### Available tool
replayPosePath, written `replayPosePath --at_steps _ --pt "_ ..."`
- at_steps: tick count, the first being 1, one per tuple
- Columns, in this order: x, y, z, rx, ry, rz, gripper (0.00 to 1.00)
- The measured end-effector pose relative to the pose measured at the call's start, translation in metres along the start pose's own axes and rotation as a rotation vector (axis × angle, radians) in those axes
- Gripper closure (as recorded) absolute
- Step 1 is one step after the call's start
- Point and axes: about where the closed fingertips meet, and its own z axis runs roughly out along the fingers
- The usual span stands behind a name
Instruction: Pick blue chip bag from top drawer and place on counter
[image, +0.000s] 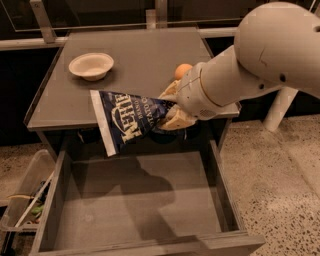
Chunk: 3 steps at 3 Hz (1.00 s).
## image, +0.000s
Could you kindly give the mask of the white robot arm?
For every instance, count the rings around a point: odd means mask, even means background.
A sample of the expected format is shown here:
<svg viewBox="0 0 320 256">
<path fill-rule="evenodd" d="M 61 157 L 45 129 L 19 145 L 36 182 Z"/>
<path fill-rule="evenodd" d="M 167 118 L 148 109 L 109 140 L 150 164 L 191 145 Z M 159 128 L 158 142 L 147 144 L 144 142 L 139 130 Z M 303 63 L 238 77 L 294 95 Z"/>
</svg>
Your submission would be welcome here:
<svg viewBox="0 0 320 256">
<path fill-rule="evenodd" d="M 320 17 L 295 4 L 255 8 L 240 22 L 232 46 L 194 65 L 161 94 L 174 106 L 158 127 L 183 129 L 283 87 L 319 98 L 319 29 Z"/>
</svg>

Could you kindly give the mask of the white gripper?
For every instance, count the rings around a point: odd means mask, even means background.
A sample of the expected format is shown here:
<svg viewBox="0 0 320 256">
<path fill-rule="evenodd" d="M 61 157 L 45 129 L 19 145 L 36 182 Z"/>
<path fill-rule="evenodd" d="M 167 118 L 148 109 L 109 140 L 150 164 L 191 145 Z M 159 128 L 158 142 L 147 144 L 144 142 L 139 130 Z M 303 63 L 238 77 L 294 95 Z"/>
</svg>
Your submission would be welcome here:
<svg viewBox="0 0 320 256">
<path fill-rule="evenodd" d="M 159 96 L 160 99 L 175 104 L 159 121 L 157 127 L 166 131 L 183 129 L 194 125 L 198 120 L 210 120 L 223 112 L 205 93 L 201 83 L 200 62 L 186 71 L 179 80 L 173 81 Z"/>
</svg>

